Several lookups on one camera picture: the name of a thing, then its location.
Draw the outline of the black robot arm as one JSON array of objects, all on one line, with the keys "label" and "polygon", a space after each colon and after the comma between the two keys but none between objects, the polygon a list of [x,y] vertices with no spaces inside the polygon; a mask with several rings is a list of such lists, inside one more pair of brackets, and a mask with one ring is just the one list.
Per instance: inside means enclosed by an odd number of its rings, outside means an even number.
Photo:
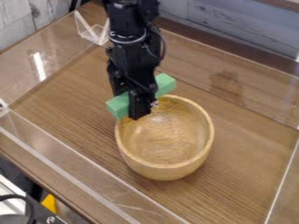
[{"label": "black robot arm", "polygon": [[114,96],[128,93],[128,117],[151,113],[156,102],[155,69],[166,55],[164,37],[155,19],[159,0],[103,0],[110,22],[107,72]]}]

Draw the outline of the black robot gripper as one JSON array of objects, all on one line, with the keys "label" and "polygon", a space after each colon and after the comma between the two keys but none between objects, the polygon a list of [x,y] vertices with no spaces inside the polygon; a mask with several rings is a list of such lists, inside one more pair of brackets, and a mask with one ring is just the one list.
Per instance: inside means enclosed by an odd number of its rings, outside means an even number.
[{"label": "black robot gripper", "polygon": [[114,96],[128,91],[128,117],[138,120],[151,113],[156,102],[155,69],[163,60],[162,37],[112,35],[110,41],[107,72]]}]

